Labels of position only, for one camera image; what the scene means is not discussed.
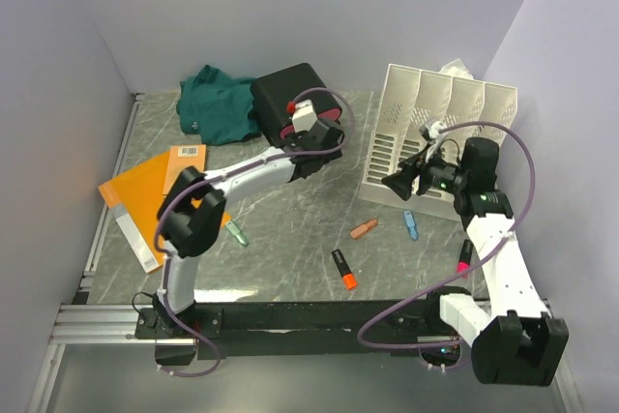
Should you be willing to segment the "light blue clear highlighter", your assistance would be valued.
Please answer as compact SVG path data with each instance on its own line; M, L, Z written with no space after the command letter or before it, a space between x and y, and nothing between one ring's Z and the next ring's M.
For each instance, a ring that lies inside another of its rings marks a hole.
M419 239L419 232L413 213L411 211L403 211L402 216L410 238L413 241L417 241Z

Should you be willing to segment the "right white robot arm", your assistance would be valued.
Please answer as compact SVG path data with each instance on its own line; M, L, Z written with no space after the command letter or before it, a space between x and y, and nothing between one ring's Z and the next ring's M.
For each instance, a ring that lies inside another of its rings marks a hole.
M440 293L424 310L426 327L452 327L471 348L472 367L483 384L547 386L569 338L566 322L552 317L526 268L507 195L496 186L499 146L483 137L465 141L458 163L425 147L398 165L382 184L403 200L435 188L449 193L482 270L490 310L466 294Z

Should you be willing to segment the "green highlighter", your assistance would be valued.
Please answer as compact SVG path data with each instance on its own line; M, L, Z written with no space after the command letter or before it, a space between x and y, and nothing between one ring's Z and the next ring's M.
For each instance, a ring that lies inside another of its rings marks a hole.
M225 228L242 247L247 247L249 245L249 239L235 221L228 221Z

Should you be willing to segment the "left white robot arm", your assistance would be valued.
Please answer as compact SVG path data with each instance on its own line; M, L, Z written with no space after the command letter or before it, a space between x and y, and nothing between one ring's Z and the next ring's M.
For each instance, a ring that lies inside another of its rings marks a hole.
M320 118L309 130L243 162L205 172L194 168L181 172L157 213L154 237L163 265L152 307L167 335L197 335L193 311L199 259L217 242L226 209L256 193L309 177L339 158L353 133Z

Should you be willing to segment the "salmon clear highlighter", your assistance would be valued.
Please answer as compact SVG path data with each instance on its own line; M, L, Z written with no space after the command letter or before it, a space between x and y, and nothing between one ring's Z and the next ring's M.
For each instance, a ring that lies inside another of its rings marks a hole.
M370 231L372 231L377 225L378 225L378 220L377 219L372 219L372 220L365 221L365 222L357 225L356 227L354 227L350 231L350 237L353 240L358 240L358 239L362 238L363 236L365 236Z

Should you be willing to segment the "black drawer organizer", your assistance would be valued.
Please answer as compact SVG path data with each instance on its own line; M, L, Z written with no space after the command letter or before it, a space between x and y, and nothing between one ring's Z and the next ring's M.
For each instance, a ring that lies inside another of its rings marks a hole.
M313 66L300 63L266 74L251 84L253 115L267 140L282 149L291 131L287 106L298 95L311 88L325 88Z

